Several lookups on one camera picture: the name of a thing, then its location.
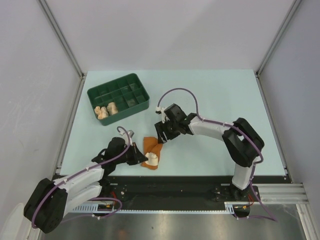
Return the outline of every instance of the orange cloth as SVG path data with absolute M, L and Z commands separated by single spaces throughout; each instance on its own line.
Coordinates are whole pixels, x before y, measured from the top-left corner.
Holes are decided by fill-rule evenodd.
M 147 153 L 153 153 L 158 157 L 158 164 L 160 162 L 160 151 L 163 147 L 162 143 L 158 143 L 158 139 L 153 137 L 153 136 L 146 136 L 143 138 L 143 151 L 144 155 Z M 157 166 L 151 166 L 147 164 L 145 161 L 141 164 L 142 167 L 151 169 L 151 170 L 156 170 L 158 168 Z

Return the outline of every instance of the purple cable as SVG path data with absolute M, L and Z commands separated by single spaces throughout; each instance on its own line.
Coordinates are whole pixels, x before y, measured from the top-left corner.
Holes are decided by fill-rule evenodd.
M 112 215 L 116 214 L 118 211 L 120 211 L 122 209 L 122 202 L 117 198 L 113 198 L 113 197 L 95 197 L 95 198 L 90 199 L 90 201 L 106 201 L 106 200 L 107 201 L 116 201 L 116 202 L 118 202 L 120 204 L 120 207 L 118 209 L 114 210 L 113 212 L 105 215 L 105 216 L 100 216 L 100 219 L 105 219 L 105 218 L 111 217 Z M 82 217 L 96 217 L 96 218 L 98 218 L 98 216 L 94 216 L 92 214 L 81 214 L 81 215 L 78 215 L 78 216 L 63 220 L 61 223 L 64 224 L 66 222 L 72 221 L 74 219 L 82 218 Z
M 123 154 L 126 153 L 126 151 L 128 151 L 128 149 L 129 149 L 129 147 L 130 147 L 131 139 L 130 139 L 130 136 L 129 136 L 127 130 L 124 129 L 122 126 L 118 126 L 116 129 L 117 129 L 117 131 L 118 131 L 119 133 L 120 133 L 120 129 L 122 129 L 122 130 L 124 131 L 124 133 L 126 134 L 126 136 L 127 136 L 127 138 L 128 138 L 128 142 L 129 142 L 128 146 L 126 146 L 125 150 L 124 150 L 122 153 L 120 153 L 118 156 L 115 156 L 115 157 L 113 157 L 113 158 L 111 158 L 111 159 L 109 159 L 109 160 L 103 161 L 103 162 L 101 162 L 101 163 L 97 163 L 96 165 L 93 165 L 93 166 L 89 167 L 88 170 L 91 170 L 91 169 L 94 169 L 94 168 L 96 168 L 96 167 L 102 166 L 102 165 L 104 165 L 104 164 L 110 163 L 110 162 L 112 162 L 112 161 L 120 158 Z M 87 169 L 86 169 L 86 168 L 83 169 L 83 170 L 81 170 L 81 171 L 79 171 L 79 172 L 76 172 L 76 173 L 73 174 L 72 176 L 66 178 L 66 180 L 67 180 L 67 181 L 70 181 L 71 179 L 74 179 L 75 177 L 79 176 L 80 174 L 83 174 L 84 172 L 87 172 Z M 41 202 L 39 203 L 38 207 L 35 209 L 34 214 L 33 214 L 33 216 L 32 216 L 32 220 L 31 220 L 31 226 L 32 226 L 32 228 L 37 229 L 37 226 L 36 226 L 36 224 L 35 224 L 35 221 L 36 221 L 37 214 L 39 213 L 42 205 L 43 205 L 43 204 L 45 203 L 45 201 L 51 196 L 51 194 L 52 194 L 58 187 L 60 187 L 60 186 L 63 185 L 63 184 L 65 184 L 64 181 L 62 181 L 62 182 L 58 183 L 57 185 L 55 185 L 55 186 L 44 196 L 44 198 L 41 200 Z
M 272 220 L 272 221 L 275 221 L 275 222 L 278 222 L 277 218 L 269 211 L 269 209 L 262 203 L 262 201 L 260 200 L 260 198 L 258 197 L 258 195 L 256 194 L 256 191 L 254 190 L 254 187 L 253 187 L 253 183 L 252 183 L 252 179 L 254 178 L 254 174 L 255 174 L 255 169 L 256 169 L 256 164 L 260 164 L 264 161 L 264 157 L 262 156 L 262 153 L 261 151 L 259 150 L 259 148 L 255 145 L 255 143 L 243 132 L 241 131 L 238 127 L 235 127 L 233 126 L 232 124 L 229 124 L 229 123 L 224 123 L 224 122 L 221 122 L 221 121 L 215 121 L 215 120 L 209 120 L 209 119 L 204 119 L 203 117 L 200 116 L 199 114 L 199 105 L 198 105 L 198 100 L 196 98 L 196 96 L 193 94 L 193 92 L 191 92 L 190 90 L 186 89 L 186 88 L 182 88 L 182 87 L 177 87 L 177 88 L 173 88 L 169 91 L 167 91 L 165 94 L 162 95 L 162 97 L 159 99 L 159 102 L 157 104 L 157 107 L 160 107 L 160 103 L 162 101 L 162 99 L 169 93 L 173 92 L 173 91 L 176 91 L 176 90 L 183 90 L 183 91 L 186 91 L 188 93 L 190 93 L 195 101 L 195 111 L 196 111 L 196 115 L 197 117 L 203 121 L 203 122 L 207 122 L 207 123 L 212 123 L 212 124 L 218 124 L 218 125 L 221 125 L 221 126 L 227 126 L 229 128 L 232 128 L 236 131 L 238 131 L 238 133 L 240 133 L 252 146 L 253 148 L 256 150 L 256 152 L 258 153 L 259 157 L 260 157 L 260 160 L 257 161 L 257 162 L 254 162 L 253 163 L 253 167 L 252 167 L 252 172 L 251 172 L 251 175 L 250 175 L 250 180 L 249 180 L 249 185 L 250 185 L 250 188 L 253 192 L 253 195 L 255 196 L 255 198 L 258 200 L 258 202 L 260 203 L 261 207 L 266 211 L 266 213 L 270 216 L 259 216 L 259 215 L 254 215 L 254 216 L 249 216 L 249 217 L 237 217 L 236 214 L 234 214 L 234 216 L 237 218 L 237 219 L 268 219 L 268 220 Z

